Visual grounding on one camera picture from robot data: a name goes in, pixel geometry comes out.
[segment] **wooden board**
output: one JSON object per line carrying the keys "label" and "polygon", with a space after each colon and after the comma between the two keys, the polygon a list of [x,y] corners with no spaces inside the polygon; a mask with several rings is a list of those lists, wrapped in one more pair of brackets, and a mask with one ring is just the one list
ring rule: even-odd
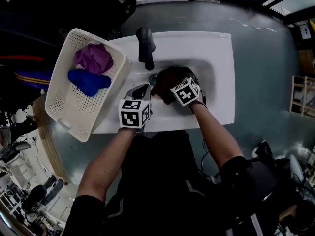
{"label": "wooden board", "polygon": [[50,130],[48,128],[47,117],[44,109],[43,97],[39,97],[33,105],[34,117],[36,119],[39,136],[43,143],[48,160],[53,167],[55,174],[61,177],[65,182],[70,183],[66,171],[61,162],[60,156],[57,153]]}

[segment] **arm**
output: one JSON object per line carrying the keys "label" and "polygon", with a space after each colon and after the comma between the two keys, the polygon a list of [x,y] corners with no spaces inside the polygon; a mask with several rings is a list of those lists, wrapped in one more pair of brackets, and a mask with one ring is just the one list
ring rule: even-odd
{"label": "arm", "polygon": [[85,169],[77,196],[89,195],[105,201],[106,192],[116,177],[136,130],[123,128]]}
{"label": "arm", "polygon": [[214,118],[202,104],[191,105],[209,153],[214,158],[219,170],[228,160],[243,156],[234,137]]}

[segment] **wooden plank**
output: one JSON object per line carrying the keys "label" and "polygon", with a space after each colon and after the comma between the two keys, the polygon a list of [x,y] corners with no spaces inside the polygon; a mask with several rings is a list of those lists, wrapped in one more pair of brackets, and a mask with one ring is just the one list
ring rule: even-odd
{"label": "wooden plank", "polygon": [[[294,84],[294,86],[295,86],[295,87],[300,87],[300,88],[303,88],[303,87],[304,87],[303,84],[296,84],[296,83]],[[306,85],[306,87],[309,88],[309,89],[315,89],[315,86]]]}
{"label": "wooden plank", "polygon": [[293,94],[294,94],[294,76],[292,76],[292,92],[291,92],[290,112],[292,112]]}
{"label": "wooden plank", "polygon": [[50,130],[48,128],[44,102],[42,96],[39,97],[33,105],[34,116],[38,127],[39,136],[43,143],[48,160],[53,167],[55,174],[61,177],[65,182],[70,183],[59,154],[57,153]]}
{"label": "wooden plank", "polygon": [[[293,101],[292,102],[293,105],[297,105],[297,106],[300,106],[302,107],[303,105],[301,103],[298,103],[298,102],[295,102]],[[315,107],[311,107],[311,106],[304,106],[306,109],[311,109],[311,110],[314,110],[315,111]]]}
{"label": "wooden plank", "polygon": [[301,116],[304,115],[304,110],[305,110],[305,102],[306,102],[306,82],[307,82],[307,77],[304,77],[304,91],[303,91],[303,103],[302,103],[302,113]]}

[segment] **fiducial marker cube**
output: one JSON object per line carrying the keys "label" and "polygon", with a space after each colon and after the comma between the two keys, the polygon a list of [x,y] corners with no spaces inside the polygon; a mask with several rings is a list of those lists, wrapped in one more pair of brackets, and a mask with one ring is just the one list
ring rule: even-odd
{"label": "fiducial marker cube", "polygon": [[200,87],[192,78],[187,78],[173,87],[171,92],[182,106],[186,106],[199,98]]}
{"label": "fiducial marker cube", "polygon": [[150,119],[148,100],[120,100],[119,122],[121,128],[142,128]]}

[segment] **red object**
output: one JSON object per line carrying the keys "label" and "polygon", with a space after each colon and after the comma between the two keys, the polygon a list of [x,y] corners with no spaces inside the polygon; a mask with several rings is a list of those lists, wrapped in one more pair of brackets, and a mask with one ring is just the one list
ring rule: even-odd
{"label": "red object", "polygon": [[0,59],[24,59],[24,60],[44,61],[44,58],[43,58],[43,57],[29,56],[29,55],[8,55],[8,56],[0,56]]}

